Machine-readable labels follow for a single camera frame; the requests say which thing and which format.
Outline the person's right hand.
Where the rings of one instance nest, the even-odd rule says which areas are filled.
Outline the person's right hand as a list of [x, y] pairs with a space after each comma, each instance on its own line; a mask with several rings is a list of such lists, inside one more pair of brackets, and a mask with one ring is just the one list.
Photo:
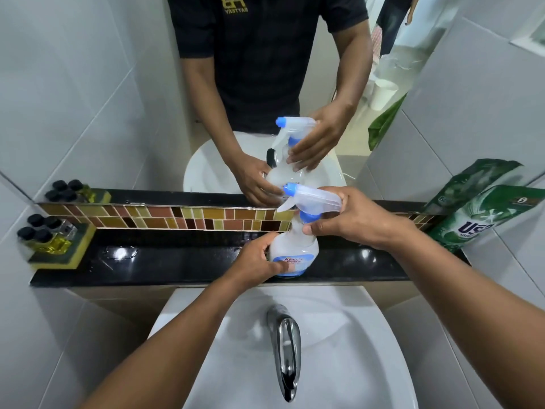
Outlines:
[[322, 190], [342, 199], [341, 211], [327, 214], [324, 219], [337, 219], [339, 237], [346, 240], [388, 250], [395, 242], [418, 231], [411, 220], [388, 212], [354, 187], [322, 187]]

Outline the person's left hand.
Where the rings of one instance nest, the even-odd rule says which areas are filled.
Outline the person's left hand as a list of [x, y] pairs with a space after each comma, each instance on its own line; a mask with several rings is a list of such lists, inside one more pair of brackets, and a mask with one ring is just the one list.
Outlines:
[[235, 291], [239, 295], [263, 283], [255, 281], [256, 265], [259, 261], [269, 261], [267, 258], [269, 246], [279, 235], [276, 232], [266, 233], [257, 239], [249, 241], [240, 250], [233, 265], [225, 274], [226, 279], [234, 284]]

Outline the clear spray bottle blue nozzle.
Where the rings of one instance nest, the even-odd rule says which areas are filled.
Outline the clear spray bottle blue nozzle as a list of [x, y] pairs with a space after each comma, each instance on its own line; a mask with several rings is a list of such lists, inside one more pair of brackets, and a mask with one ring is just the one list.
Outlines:
[[323, 213], [339, 213], [342, 199], [335, 193], [298, 183], [283, 185], [283, 191], [287, 198], [276, 212], [283, 213], [296, 207], [297, 213], [293, 215], [289, 230], [270, 244], [268, 260], [290, 264], [292, 269], [277, 274], [277, 277], [290, 279], [303, 275], [319, 253], [317, 238], [304, 234], [303, 227], [319, 220]]

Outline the person's left forearm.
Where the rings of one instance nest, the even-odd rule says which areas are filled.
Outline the person's left forearm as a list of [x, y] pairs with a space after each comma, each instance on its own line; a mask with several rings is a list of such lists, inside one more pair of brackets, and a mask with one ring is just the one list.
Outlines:
[[181, 409], [235, 300], [259, 282], [232, 268], [127, 357], [79, 409]]

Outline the person's right forearm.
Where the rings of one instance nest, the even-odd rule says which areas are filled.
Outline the person's right forearm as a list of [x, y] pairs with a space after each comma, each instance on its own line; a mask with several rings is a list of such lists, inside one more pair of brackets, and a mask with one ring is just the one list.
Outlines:
[[505, 409], [545, 409], [545, 311], [416, 228], [386, 249]]

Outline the chrome faucet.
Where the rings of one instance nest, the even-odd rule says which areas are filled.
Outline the chrome faucet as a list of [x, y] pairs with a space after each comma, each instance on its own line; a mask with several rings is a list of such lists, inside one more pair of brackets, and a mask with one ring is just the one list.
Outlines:
[[267, 325], [278, 384], [284, 400], [295, 399], [301, 374], [301, 333], [295, 319], [282, 304], [274, 304], [267, 311]]

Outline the black stone ledge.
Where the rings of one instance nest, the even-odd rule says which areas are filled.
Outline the black stone ledge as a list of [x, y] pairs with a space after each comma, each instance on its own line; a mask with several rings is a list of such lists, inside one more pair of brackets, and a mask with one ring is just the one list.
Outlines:
[[[203, 286], [235, 261], [262, 232], [99, 229], [76, 269], [40, 269], [34, 288]], [[302, 276], [273, 277], [266, 284], [335, 284], [409, 281], [393, 257], [346, 241], [319, 237], [319, 254]]]

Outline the white ceramic sink basin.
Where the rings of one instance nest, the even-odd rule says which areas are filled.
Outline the white ceramic sink basin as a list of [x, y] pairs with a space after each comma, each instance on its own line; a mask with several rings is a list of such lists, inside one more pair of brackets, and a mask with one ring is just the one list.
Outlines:
[[[295, 398], [277, 380], [267, 311], [286, 307], [301, 334]], [[418, 409], [382, 312], [362, 286], [249, 289], [229, 308], [183, 409]]]

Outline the brown mosaic tile strip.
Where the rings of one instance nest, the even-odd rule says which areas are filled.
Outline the brown mosaic tile strip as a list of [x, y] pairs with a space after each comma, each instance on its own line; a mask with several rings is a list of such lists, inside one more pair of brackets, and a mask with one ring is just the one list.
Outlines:
[[295, 210], [264, 208], [41, 203], [41, 209], [72, 224], [96, 228], [287, 232]]

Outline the green detergent refill pouch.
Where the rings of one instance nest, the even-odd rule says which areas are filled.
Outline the green detergent refill pouch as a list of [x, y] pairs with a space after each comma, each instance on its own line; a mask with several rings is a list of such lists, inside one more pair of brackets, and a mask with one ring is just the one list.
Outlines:
[[454, 253], [480, 234], [545, 201], [545, 189], [496, 185], [481, 192], [434, 227], [429, 236]]

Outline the yellow sponge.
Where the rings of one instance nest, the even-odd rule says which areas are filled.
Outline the yellow sponge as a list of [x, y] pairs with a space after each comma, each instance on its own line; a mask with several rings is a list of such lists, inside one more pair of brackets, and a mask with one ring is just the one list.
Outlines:
[[34, 270], [76, 269], [90, 245], [90, 242], [97, 230], [92, 224], [76, 224], [76, 232], [72, 238], [62, 233], [52, 234], [45, 229], [37, 232], [39, 237], [51, 238], [45, 242], [38, 242], [38, 250], [31, 255], [27, 263]]

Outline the wall mirror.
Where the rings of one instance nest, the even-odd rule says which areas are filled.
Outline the wall mirror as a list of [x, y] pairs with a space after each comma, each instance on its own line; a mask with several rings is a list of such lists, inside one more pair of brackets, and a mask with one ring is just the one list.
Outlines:
[[0, 0], [0, 171], [29, 197], [57, 177], [128, 188], [154, 158], [181, 184], [179, 58], [213, 57], [232, 130], [297, 116], [320, 20], [335, 35], [367, 0]]

